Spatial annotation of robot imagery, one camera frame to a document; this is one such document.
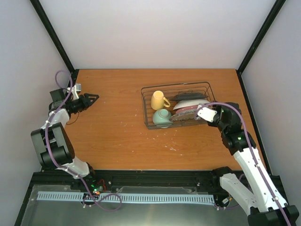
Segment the pink polka dot plate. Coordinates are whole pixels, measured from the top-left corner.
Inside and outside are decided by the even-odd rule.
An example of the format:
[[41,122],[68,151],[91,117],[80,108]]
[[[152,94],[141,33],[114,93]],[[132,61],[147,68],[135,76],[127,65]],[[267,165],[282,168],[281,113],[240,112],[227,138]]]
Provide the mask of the pink polka dot plate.
[[176,114],[190,114],[190,113],[195,113],[195,111],[197,110],[198,106],[197,105],[193,105],[193,106],[188,106],[188,107],[184,107],[181,109],[178,109],[176,111]]

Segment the grey speckled plate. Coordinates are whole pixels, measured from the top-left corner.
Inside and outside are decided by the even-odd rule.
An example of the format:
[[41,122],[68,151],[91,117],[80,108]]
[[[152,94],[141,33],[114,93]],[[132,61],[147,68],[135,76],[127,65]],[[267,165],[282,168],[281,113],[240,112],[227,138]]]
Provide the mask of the grey speckled plate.
[[199,116],[195,115],[195,111],[183,111],[181,113],[176,113],[170,117],[170,121],[203,121]]

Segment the white floral patterned plate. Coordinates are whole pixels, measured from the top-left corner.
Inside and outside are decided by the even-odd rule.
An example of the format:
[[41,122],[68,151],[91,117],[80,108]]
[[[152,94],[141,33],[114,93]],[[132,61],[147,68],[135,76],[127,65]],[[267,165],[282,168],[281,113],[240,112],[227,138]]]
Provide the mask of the white floral patterned plate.
[[193,106],[193,105],[199,105],[199,104],[208,104],[209,101],[205,100],[205,99],[194,99],[194,100],[183,100],[178,102],[173,110],[177,110],[180,108],[184,108],[184,107],[188,107],[188,106]]

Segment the striped brown dinner plate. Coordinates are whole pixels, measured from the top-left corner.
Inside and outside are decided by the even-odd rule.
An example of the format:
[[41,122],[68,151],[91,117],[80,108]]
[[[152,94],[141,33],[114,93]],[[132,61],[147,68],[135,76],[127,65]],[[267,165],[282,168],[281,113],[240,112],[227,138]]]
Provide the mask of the striped brown dinner plate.
[[207,95],[194,92],[194,93],[181,93],[175,95],[173,98],[171,98],[172,101],[183,101],[183,100],[194,100],[194,99],[206,99],[208,98]]

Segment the black wire dish rack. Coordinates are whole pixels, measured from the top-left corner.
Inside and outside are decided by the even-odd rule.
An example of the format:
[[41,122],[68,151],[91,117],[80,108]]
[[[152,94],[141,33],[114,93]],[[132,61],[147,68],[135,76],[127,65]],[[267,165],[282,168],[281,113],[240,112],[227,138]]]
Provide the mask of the black wire dish rack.
[[189,83],[175,83],[166,85],[157,85],[143,87],[141,89],[143,102],[143,116],[144,124],[148,129],[159,129],[160,126],[155,125],[152,118],[155,110],[151,107],[151,97],[155,91],[162,91],[164,97],[170,102],[170,107],[164,107],[172,115],[184,106],[176,106],[181,101],[203,99],[208,102],[215,100],[211,85],[207,81],[203,82],[189,82]]

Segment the light green ceramic bowl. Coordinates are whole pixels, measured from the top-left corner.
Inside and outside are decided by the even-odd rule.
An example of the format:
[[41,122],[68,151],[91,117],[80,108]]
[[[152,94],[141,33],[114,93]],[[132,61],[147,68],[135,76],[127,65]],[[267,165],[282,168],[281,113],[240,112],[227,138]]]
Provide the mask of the light green ceramic bowl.
[[165,128],[170,127],[173,124],[173,122],[170,121],[171,116],[172,115],[168,110],[159,109],[154,113],[154,115],[152,117],[152,121],[155,126],[165,129]]

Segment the yellow ceramic mug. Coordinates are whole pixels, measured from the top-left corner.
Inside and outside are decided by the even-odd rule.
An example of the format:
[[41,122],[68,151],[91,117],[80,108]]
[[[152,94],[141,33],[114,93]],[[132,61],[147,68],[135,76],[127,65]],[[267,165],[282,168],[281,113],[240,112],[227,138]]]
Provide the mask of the yellow ceramic mug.
[[152,94],[150,104],[153,110],[159,110],[164,107],[171,106],[169,100],[164,96],[164,93],[160,90],[157,90]]

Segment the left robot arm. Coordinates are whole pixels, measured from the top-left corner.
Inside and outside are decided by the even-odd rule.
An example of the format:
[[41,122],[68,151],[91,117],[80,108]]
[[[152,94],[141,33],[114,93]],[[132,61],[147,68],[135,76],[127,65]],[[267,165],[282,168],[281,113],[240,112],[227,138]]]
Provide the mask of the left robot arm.
[[91,107],[99,96],[84,93],[70,94],[63,89],[50,92],[52,103],[45,124],[31,132],[31,139],[38,160],[44,170],[63,170],[75,179],[81,179],[86,189],[94,189],[98,184],[95,171],[89,163],[75,155],[74,148],[64,129],[72,114]]

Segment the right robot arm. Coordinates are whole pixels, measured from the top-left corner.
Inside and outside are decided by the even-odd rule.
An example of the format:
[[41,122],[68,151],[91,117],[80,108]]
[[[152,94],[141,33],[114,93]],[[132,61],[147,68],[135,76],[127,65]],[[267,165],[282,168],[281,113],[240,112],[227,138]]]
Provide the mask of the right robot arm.
[[246,128],[239,106],[213,102],[200,105],[195,115],[218,128],[224,146],[240,165],[249,188],[228,169],[218,169],[219,185],[244,210],[251,226],[294,226],[299,217],[266,171],[259,151]]

